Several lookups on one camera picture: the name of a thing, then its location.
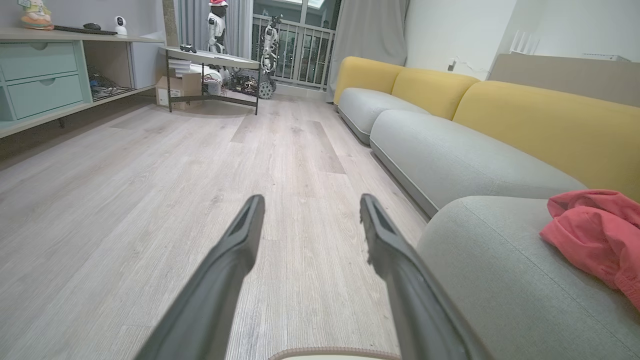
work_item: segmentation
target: balcony railing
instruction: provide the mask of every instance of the balcony railing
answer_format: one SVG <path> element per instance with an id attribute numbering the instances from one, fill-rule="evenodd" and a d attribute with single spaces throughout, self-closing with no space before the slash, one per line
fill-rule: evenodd
<path id="1" fill-rule="evenodd" d="M 269 17 L 253 15 L 252 59 L 256 61 L 260 61 L 260 35 L 268 20 Z M 335 31 L 283 20 L 278 25 L 278 34 L 278 62 L 271 77 L 326 90 Z"/>

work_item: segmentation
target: security camera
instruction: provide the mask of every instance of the security camera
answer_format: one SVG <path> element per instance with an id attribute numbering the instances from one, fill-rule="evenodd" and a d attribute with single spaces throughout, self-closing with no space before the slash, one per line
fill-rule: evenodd
<path id="1" fill-rule="evenodd" d="M 116 16 L 116 32 L 119 35 L 127 34 L 127 28 L 125 28 L 126 25 L 127 21 L 122 16 Z"/>

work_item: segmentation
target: computer mouse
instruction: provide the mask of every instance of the computer mouse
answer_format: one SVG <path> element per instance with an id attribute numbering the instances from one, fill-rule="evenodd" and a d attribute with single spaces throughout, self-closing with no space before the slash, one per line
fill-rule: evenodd
<path id="1" fill-rule="evenodd" d="M 85 29 L 89 29 L 89 30 L 102 30 L 102 28 L 100 27 L 100 25 L 98 24 L 94 24 L 92 22 L 88 23 L 88 24 L 84 24 L 83 27 Z"/>

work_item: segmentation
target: table leg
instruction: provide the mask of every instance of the table leg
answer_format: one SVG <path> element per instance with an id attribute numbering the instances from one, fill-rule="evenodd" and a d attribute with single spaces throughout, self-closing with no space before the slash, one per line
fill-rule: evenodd
<path id="1" fill-rule="evenodd" d="M 169 50 L 165 50 L 165 60 L 166 60 L 166 96 L 167 101 L 169 102 L 169 112 L 173 112 L 173 108 L 171 106 L 171 74 L 169 71 Z"/>
<path id="2" fill-rule="evenodd" d="M 260 99 L 260 74 L 262 69 L 258 69 L 258 86 L 255 87 L 255 114 L 258 115 L 258 99 Z"/>

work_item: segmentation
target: wheel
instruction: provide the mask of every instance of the wheel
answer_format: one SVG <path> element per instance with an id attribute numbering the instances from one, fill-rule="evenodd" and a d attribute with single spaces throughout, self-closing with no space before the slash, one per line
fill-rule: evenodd
<path id="1" fill-rule="evenodd" d="M 261 99 L 270 99 L 273 96 L 273 86 L 269 81 L 261 81 L 258 86 L 258 97 Z"/>

